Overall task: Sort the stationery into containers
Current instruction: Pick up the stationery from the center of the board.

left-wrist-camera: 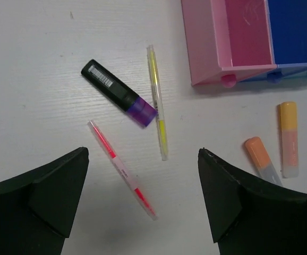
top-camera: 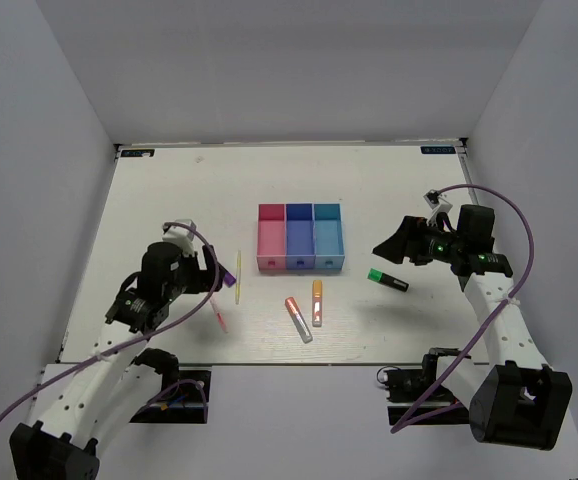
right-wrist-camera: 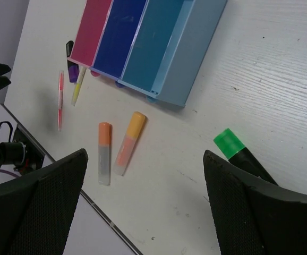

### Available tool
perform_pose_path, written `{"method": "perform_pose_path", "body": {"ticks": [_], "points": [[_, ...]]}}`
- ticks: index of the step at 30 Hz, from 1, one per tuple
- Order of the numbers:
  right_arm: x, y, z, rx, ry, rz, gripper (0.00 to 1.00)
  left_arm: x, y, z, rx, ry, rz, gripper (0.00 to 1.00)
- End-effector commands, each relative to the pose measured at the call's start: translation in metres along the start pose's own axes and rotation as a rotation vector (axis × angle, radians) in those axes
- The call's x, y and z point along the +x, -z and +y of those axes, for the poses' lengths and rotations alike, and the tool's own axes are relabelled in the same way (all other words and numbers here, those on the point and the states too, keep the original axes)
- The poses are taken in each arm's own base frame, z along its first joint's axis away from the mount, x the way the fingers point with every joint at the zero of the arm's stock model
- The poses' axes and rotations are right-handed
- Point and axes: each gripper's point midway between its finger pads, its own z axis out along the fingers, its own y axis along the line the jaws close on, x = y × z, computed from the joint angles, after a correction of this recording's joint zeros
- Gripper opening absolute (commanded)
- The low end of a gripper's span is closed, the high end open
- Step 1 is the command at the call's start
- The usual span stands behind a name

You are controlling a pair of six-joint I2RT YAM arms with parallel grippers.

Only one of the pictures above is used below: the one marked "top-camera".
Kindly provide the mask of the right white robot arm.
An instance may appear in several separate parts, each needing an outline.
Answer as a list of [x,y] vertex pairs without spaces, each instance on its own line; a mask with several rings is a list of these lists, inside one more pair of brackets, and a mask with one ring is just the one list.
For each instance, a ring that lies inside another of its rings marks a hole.
[[510,296],[510,264],[493,250],[493,209],[464,205],[456,227],[447,220],[441,210],[430,220],[406,216],[373,253],[394,264],[448,264],[484,331],[489,365],[475,365],[458,349],[432,348],[420,369],[385,370],[377,379],[391,402],[414,403],[426,395],[462,404],[480,443],[549,451],[572,395],[570,378],[548,365]]

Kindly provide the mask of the green cap black highlighter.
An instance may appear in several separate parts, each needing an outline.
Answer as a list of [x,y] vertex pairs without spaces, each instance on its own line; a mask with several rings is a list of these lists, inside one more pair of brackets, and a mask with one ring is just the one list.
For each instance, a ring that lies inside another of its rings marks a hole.
[[407,282],[376,269],[371,269],[367,275],[367,278],[370,281],[401,292],[407,292],[409,289],[409,284]]

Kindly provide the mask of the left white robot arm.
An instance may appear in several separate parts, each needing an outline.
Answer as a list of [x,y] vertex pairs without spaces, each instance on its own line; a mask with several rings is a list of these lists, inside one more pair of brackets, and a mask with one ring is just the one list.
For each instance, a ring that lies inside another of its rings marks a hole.
[[143,409],[198,381],[180,374],[178,358],[147,343],[170,327],[172,303],[183,294],[208,300],[224,270],[212,245],[190,240],[148,246],[138,271],[121,284],[91,356],[63,372],[68,383],[31,425],[20,423],[9,445],[19,479],[93,479],[104,447]]

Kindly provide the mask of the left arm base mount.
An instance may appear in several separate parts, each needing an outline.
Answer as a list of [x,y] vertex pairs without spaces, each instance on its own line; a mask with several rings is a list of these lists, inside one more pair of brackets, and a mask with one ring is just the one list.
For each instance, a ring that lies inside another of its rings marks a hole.
[[130,420],[132,424],[203,425],[209,413],[212,371],[183,369],[182,380],[175,388],[160,395],[149,406],[141,408]]

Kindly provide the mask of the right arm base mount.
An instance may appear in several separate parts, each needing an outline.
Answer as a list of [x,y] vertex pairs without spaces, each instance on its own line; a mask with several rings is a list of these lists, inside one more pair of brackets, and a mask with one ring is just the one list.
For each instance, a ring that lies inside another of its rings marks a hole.
[[[376,381],[386,392],[389,425],[395,426],[410,406],[436,380],[439,359],[453,359],[460,351],[455,348],[431,348],[423,356],[420,367],[405,368],[393,365],[381,367],[376,373]],[[453,393],[439,386],[412,415],[412,418],[435,409],[442,409],[460,401]]]

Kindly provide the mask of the purple cap black highlighter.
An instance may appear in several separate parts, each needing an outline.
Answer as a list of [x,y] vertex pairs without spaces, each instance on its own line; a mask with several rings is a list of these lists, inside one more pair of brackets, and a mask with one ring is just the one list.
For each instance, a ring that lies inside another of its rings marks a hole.
[[228,271],[224,273],[223,283],[228,287],[231,288],[236,284],[236,278]]

